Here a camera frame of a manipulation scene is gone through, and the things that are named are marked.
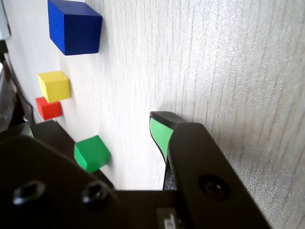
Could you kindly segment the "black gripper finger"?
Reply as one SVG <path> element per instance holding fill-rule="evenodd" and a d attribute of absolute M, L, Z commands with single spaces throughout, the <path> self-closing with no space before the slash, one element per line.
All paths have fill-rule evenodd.
<path fill-rule="evenodd" d="M 150 112 L 150 133 L 171 170 L 194 229 L 267 229 L 269 224 L 201 123 Z"/>
<path fill-rule="evenodd" d="M 3 229 L 128 229 L 109 187 L 28 135 L 0 139 Z"/>

